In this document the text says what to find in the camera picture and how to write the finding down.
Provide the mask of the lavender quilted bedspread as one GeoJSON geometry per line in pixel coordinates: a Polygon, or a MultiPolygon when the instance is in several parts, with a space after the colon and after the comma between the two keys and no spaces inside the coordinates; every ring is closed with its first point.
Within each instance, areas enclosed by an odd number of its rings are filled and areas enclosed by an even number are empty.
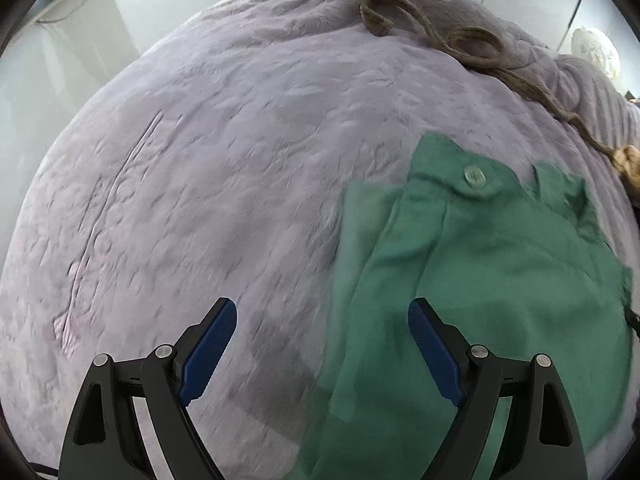
{"type": "MultiPolygon", "coordinates": [[[[637,143],[639,112],[588,62],[473,0],[409,0],[444,34],[499,36],[515,73],[592,134],[637,143]]],[[[582,178],[634,274],[639,228],[617,172],[570,125],[360,0],[224,0],[125,68],[43,159],[1,278],[1,402],[29,460],[55,465],[92,359],[142,358],[219,297],[238,325],[189,414],[230,479],[294,479],[326,353],[344,197],[403,185],[427,133],[532,180],[582,178]]]]}

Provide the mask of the beige striped garment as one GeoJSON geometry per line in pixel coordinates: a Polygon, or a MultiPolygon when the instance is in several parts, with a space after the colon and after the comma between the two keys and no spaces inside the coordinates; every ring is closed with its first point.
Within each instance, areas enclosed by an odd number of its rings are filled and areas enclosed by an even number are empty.
{"type": "Polygon", "coordinates": [[[633,145],[616,148],[612,155],[612,165],[623,181],[630,196],[639,197],[640,192],[640,151],[633,145]]]}

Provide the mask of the green work jacket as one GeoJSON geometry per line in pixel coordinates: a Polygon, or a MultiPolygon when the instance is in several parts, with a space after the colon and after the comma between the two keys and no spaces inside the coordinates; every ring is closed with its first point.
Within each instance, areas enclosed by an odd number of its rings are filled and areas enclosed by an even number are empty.
{"type": "Polygon", "coordinates": [[[326,353],[294,479],[416,479],[454,418],[414,342],[412,300],[498,356],[550,356],[590,477],[631,445],[639,345],[634,274],[608,246],[582,178],[506,165],[427,133],[403,185],[344,197],[326,353]]]}

